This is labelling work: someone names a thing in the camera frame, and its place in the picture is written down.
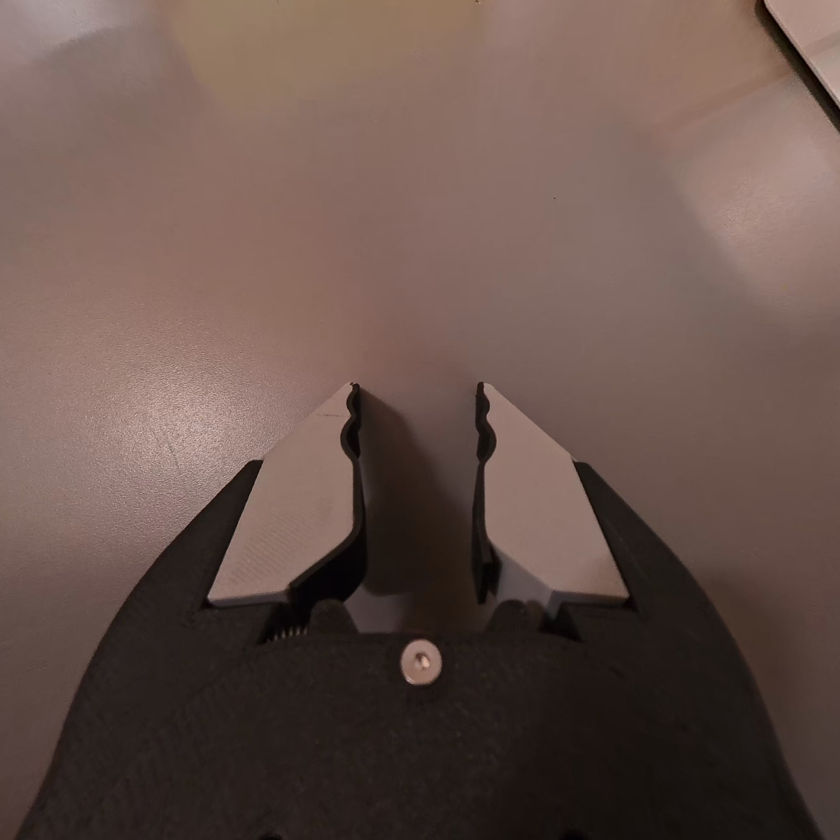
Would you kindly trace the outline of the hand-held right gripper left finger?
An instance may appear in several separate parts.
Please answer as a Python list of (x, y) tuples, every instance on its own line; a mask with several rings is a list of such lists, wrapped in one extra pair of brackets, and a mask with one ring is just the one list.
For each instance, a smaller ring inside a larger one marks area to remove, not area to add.
[(346, 383), (270, 449), (207, 600), (215, 607), (344, 600), (364, 577), (361, 389)]

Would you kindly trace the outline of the white flat board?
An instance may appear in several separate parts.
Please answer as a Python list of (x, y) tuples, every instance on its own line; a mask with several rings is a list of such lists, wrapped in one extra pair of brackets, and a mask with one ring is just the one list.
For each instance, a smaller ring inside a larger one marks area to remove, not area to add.
[(839, 105), (839, 2), (764, 1), (773, 21), (822, 89)]

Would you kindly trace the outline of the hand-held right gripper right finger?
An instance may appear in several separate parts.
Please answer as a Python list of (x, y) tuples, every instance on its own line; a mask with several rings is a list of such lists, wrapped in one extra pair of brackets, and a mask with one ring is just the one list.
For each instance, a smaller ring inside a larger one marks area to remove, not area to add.
[(629, 592), (572, 455), (493, 385), (476, 388), (477, 601), (619, 606)]

